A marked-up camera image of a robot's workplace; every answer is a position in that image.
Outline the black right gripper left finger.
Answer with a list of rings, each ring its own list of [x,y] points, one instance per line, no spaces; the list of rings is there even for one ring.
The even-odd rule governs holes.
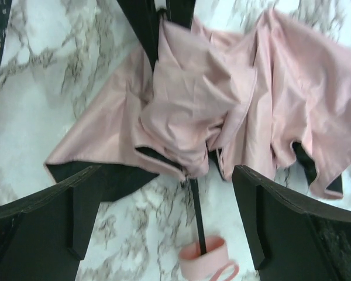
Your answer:
[[[0,280],[74,280],[102,197],[88,167],[0,206]]]

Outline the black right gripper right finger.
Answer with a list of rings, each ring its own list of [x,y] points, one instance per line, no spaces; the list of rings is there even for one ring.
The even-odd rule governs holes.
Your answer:
[[[261,280],[351,280],[351,211],[235,166],[232,183]]]

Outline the pink folding umbrella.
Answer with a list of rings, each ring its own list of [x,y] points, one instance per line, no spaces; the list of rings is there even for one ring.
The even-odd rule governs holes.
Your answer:
[[[77,280],[260,279],[232,183],[247,166],[351,211],[351,49],[277,11],[247,34],[162,19],[45,166],[99,167],[105,194]]]

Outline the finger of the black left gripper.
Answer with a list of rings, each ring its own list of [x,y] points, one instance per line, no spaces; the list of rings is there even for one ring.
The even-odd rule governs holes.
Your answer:
[[[160,19],[190,29],[195,0],[168,0],[164,8],[156,8],[154,0],[118,0],[124,15],[147,54],[151,68],[158,59]]]

